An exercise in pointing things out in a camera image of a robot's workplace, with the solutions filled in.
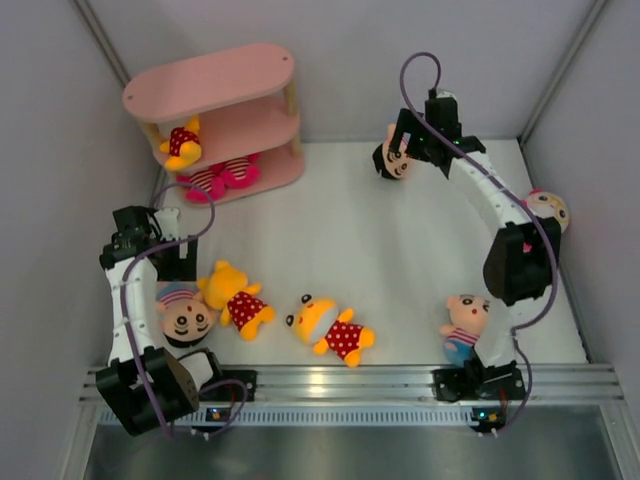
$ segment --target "plush doll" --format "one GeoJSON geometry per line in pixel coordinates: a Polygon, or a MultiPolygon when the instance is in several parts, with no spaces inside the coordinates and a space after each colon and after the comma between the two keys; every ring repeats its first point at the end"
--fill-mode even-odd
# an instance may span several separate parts
{"type": "Polygon", "coordinates": [[[168,153],[169,158],[164,168],[170,171],[181,170],[196,163],[202,156],[200,147],[200,120],[194,116],[184,127],[171,130],[169,140],[160,145],[162,153],[168,153]]]}
{"type": "MultiPolygon", "coordinates": [[[[176,180],[179,182],[188,182],[197,185],[205,192],[211,195],[211,198],[215,202],[224,197],[226,188],[224,181],[218,176],[220,168],[218,165],[211,165],[210,167],[200,170],[199,172],[192,173],[191,175],[176,175],[176,180]]],[[[203,204],[209,203],[207,196],[196,188],[187,189],[184,194],[184,198],[191,203],[203,204]]]]}
{"type": "Polygon", "coordinates": [[[176,348],[197,345],[215,325],[217,315],[204,304],[197,289],[185,283],[170,283],[156,295],[156,308],[163,314],[160,327],[176,348]]]}
{"type": "Polygon", "coordinates": [[[249,285],[247,275],[225,260],[216,262],[211,277],[198,280],[198,288],[207,305],[222,310],[220,324],[227,326],[233,321],[246,341],[258,336],[261,323],[268,323],[276,316],[272,307],[254,296],[260,292],[262,285],[249,285]]]}
{"type": "Polygon", "coordinates": [[[373,346],[375,334],[368,327],[351,323],[355,315],[348,308],[339,312],[336,302],[330,298],[302,297],[303,306],[298,314],[287,316],[286,322],[307,345],[313,345],[316,355],[331,350],[349,367],[360,365],[360,352],[373,346]]]}
{"type": "Polygon", "coordinates": [[[475,295],[452,295],[447,299],[452,325],[440,327],[445,337],[444,356],[457,367],[471,359],[471,349],[487,326],[489,301],[475,295]]]}
{"type": "Polygon", "coordinates": [[[413,159],[404,153],[407,149],[407,143],[404,138],[402,139],[402,142],[400,142],[399,157],[396,157],[393,153],[389,152],[389,144],[391,143],[391,138],[393,137],[395,129],[396,126],[393,123],[387,127],[386,140],[375,149],[372,155],[373,165],[376,168],[376,172],[378,172],[382,178],[389,180],[400,180],[405,178],[409,173],[409,166],[413,162],[413,159]]]}
{"type": "Polygon", "coordinates": [[[540,218],[555,217],[562,233],[569,226],[569,209],[559,196],[538,188],[529,193],[524,203],[540,218]]]}
{"type": "Polygon", "coordinates": [[[259,158],[259,153],[253,153],[218,164],[220,168],[218,175],[229,188],[250,187],[260,178],[260,168],[255,165],[259,158]]]}
{"type": "MultiPolygon", "coordinates": [[[[219,200],[227,193],[228,188],[247,188],[258,181],[260,168],[254,162],[260,158],[259,153],[246,157],[234,158],[227,162],[216,163],[191,175],[177,175],[179,182],[193,183],[219,200]]],[[[208,203],[207,196],[200,190],[191,188],[185,193],[186,200],[191,203],[208,203]]]]}

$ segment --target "blue shorts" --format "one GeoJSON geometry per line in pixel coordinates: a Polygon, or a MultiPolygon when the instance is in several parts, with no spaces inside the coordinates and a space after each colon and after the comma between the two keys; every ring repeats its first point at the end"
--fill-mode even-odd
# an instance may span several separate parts
{"type": "Polygon", "coordinates": [[[464,362],[471,359],[471,345],[454,338],[447,339],[445,343],[451,343],[456,347],[456,350],[451,350],[446,345],[442,347],[447,361],[456,367],[464,367],[464,362]]]}

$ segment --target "shelf board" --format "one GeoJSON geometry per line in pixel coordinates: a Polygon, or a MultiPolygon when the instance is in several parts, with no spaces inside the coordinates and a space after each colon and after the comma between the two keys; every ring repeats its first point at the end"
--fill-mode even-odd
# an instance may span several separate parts
{"type": "Polygon", "coordinates": [[[162,123],[270,95],[293,78],[292,55],[256,43],[152,68],[125,87],[122,101],[139,120],[162,123]]]}
{"type": "MultiPolygon", "coordinates": [[[[181,173],[193,173],[215,163],[263,152],[291,140],[300,116],[287,114],[283,98],[267,96],[211,110],[200,116],[202,158],[181,173]]],[[[154,151],[160,165],[168,155],[154,151]]]]}
{"type": "MultiPolygon", "coordinates": [[[[282,187],[297,180],[304,171],[304,156],[302,156],[302,154],[294,155],[291,151],[290,144],[287,144],[263,152],[256,161],[256,165],[260,167],[260,179],[247,188],[228,189],[226,195],[218,200],[216,205],[282,187]]],[[[208,204],[200,205],[189,203],[189,205],[194,207],[209,207],[208,204]]]]}

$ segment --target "gray wall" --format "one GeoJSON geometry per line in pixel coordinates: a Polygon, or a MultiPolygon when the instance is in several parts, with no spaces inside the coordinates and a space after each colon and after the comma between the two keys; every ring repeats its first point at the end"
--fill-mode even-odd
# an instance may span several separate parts
{"type": "Polygon", "coordinates": [[[4,0],[0,62],[0,476],[49,479],[108,351],[111,210],[146,203],[156,170],[66,0],[4,0]]]}
{"type": "Polygon", "coordinates": [[[640,424],[640,3],[611,2],[527,147],[538,186],[566,197],[563,255],[596,359],[640,424]]]}
{"type": "MultiPolygon", "coordinates": [[[[252,41],[298,61],[309,140],[378,140],[403,106],[402,62],[430,50],[467,131],[520,133],[591,0],[90,0],[132,73],[252,41]]],[[[409,75],[422,102],[435,78],[409,75]]]]}

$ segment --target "robotic arm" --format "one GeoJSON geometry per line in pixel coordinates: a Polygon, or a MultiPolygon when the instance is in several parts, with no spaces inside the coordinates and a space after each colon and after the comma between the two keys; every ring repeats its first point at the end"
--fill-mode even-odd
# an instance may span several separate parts
{"type": "Polygon", "coordinates": [[[157,411],[140,384],[126,317],[134,332],[143,370],[167,422],[198,409],[198,392],[205,383],[230,378],[206,348],[176,358],[158,324],[156,282],[196,280],[197,239],[187,243],[184,258],[180,245],[175,245],[136,261],[149,248],[178,240],[178,214],[175,208],[127,207],[115,211],[117,232],[100,255],[100,265],[111,286],[114,328],[108,367],[96,373],[96,386],[130,435],[157,428],[159,422],[157,411]],[[125,271],[134,262],[128,280],[123,283],[125,271]],[[127,312],[122,311],[123,286],[127,312]]]}
{"type": "MultiPolygon", "coordinates": [[[[458,157],[432,135],[408,109],[402,109],[389,145],[389,155],[400,156],[400,145],[406,143],[405,155],[432,163],[457,185],[475,207],[494,237],[483,268],[487,289],[502,302],[493,302],[487,328],[474,347],[474,356],[464,369],[436,372],[436,393],[445,401],[471,398],[495,398],[506,389],[509,398],[524,394],[522,376],[515,366],[511,339],[513,311],[516,302],[538,298],[551,283],[552,271],[542,237],[521,208],[507,198],[506,183],[491,165],[486,148],[474,136],[462,136],[458,121],[458,104],[448,92],[429,92],[425,102],[427,123],[478,162],[499,180],[504,188],[458,157]]],[[[555,218],[539,219],[549,238],[556,260],[560,251],[560,224],[555,218]]]]}

